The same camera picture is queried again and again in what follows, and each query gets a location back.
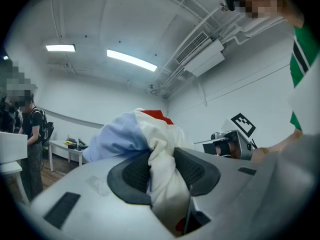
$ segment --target white ceiling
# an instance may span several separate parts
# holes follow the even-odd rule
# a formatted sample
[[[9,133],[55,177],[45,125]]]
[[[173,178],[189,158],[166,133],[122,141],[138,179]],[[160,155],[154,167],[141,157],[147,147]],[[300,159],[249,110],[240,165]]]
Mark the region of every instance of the white ceiling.
[[[168,74],[178,67],[174,59],[166,68],[163,65],[194,27],[219,7],[221,1],[52,0],[60,42],[76,46],[76,52],[66,53],[67,57],[60,52],[49,53],[45,48],[47,44],[59,42],[51,0],[31,0],[31,6],[26,8],[19,21],[30,52],[36,60],[47,64],[50,70],[73,74],[72,67],[79,75],[130,83],[147,89],[150,84],[163,83]],[[216,38],[235,16],[236,12],[218,10],[194,36],[205,31]],[[151,72],[108,58],[107,49],[140,58],[158,65],[158,68]]]

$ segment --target black t-shirt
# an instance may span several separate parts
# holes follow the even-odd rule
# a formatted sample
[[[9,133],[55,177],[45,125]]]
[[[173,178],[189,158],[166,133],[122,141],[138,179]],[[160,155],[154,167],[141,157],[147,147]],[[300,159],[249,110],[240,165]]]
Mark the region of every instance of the black t-shirt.
[[[28,136],[28,140],[31,138],[32,134],[32,127],[34,126],[40,126],[39,128],[39,137],[38,139],[33,143],[40,143],[42,141],[41,133],[42,133],[42,115],[40,111],[34,107],[30,114],[25,114],[23,118],[22,123],[22,129],[23,133]]]

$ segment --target wooden floor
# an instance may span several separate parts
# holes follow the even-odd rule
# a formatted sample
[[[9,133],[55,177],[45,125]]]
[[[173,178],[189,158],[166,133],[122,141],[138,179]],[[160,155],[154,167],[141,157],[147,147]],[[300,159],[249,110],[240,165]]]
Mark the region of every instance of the wooden floor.
[[[50,187],[53,183],[61,179],[67,173],[71,172],[74,168],[79,166],[78,162],[70,161],[60,157],[58,155],[52,154],[53,168],[54,171],[50,170],[49,160],[43,160],[43,168],[41,170],[41,178],[43,183],[43,190]],[[14,176],[6,176],[5,180],[8,184],[9,191],[12,197],[17,202],[21,202],[22,198],[18,189],[16,178]]]

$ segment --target gray pants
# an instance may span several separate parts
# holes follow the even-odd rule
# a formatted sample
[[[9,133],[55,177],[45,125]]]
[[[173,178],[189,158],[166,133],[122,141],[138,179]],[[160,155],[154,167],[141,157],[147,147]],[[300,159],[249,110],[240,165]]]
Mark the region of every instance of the gray pants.
[[[21,180],[29,201],[42,192],[41,179],[42,143],[32,144],[27,148],[28,157],[21,160]]]

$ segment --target white table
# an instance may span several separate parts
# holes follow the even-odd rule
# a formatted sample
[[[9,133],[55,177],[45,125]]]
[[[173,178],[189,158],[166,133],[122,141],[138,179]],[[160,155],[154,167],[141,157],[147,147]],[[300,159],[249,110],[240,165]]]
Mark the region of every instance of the white table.
[[[70,155],[76,154],[79,156],[79,166],[82,165],[82,153],[83,150],[79,151],[77,149],[70,149],[67,145],[63,144],[63,140],[49,140],[49,160],[50,160],[50,170],[54,171],[54,163],[52,161],[52,146],[57,147],[59,149],[68,151],[68,162],[70,162]]]
[[[21,176],[20,176],[21,171],[22,171],[22,168],[16,161],[0,164],[0,172],[3,175],[15,174],[16,182],[18,184],[18,188],[22,196],[22,200],[26,205],[29,205],[30,203],[21,181]]]

